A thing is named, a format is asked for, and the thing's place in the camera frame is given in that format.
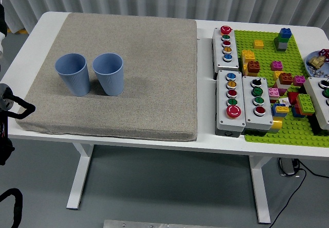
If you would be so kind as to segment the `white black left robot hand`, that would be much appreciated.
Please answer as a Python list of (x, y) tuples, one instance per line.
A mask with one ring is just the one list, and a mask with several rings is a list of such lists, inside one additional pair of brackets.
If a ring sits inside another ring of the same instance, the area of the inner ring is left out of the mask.
[(3, 57), (3, 46), (2, 46), (2, 40), (7, 36), (7, 23), (5, 21), (5, 10), (4, 10), (4, 6), (3, 6), (3, 0), (1, 0), (1, 4), (0, 4), (0, 13), (1, 13), (1, 25), (0, 25), (0, 47), (1, 47), (1, 58)]

